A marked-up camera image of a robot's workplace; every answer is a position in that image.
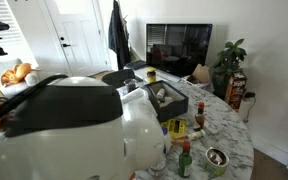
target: potted plant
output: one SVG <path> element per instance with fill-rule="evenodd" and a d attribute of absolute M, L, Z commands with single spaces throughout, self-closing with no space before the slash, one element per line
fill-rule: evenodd
<path fill-rule="evenodd" d="M 214 73 L 212 83 L 214 86 L 214 94 L 221 99 L 224 99 L 228 80 L 232 73 L 242 71 L 239 66 L 241 61 L 244 61 L 246 51 L 239 46 L 244 39 L 236 41 L 236 43 L 225 43 L 225 49 L 217 54 L 217 61 L 214 63 Z"/>

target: cable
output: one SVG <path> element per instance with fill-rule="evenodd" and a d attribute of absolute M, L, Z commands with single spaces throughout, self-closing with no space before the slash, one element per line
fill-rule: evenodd
<path fill-rule="evenodd" d="M 244 123 L 248 123 L 248 115 L 250 114 L 250 110 L 254 107 L 255 103 L 256 103 L 256 98 L 255 98 L 255 96 L 254 96 L 254 103 L 253 103 L 253 105 L 251 106 L 251 108 L 248 109 L 246 119 L 244 119 Z"/>

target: wooden floor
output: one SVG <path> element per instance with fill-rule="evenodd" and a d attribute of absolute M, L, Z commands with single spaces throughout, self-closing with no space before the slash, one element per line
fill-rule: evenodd
<path fill-rule="evenodd" d="M 288 180 L 288 169 L 285 165 L 254 149 L 251 180 Z"/>

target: cup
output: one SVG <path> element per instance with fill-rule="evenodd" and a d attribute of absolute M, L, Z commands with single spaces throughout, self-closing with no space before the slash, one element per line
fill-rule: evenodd
<path fill-rule="evenodd" d="M 136 83 L 137 83 L 136 79 L 126 79 L 124 81 L 127 93 L 130 93 L 136 89 Z"/>

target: chair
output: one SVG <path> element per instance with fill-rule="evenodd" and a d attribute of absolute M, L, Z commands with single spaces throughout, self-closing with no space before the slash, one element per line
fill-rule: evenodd
<path fill-rule="evenodd" d="M 106 74 L 102 77 L 102 81 L 115 88 L 120 88 L 124 85 L 126 79 L 135 79 L 134 71 L 131 69 L 123 69 Z"/>

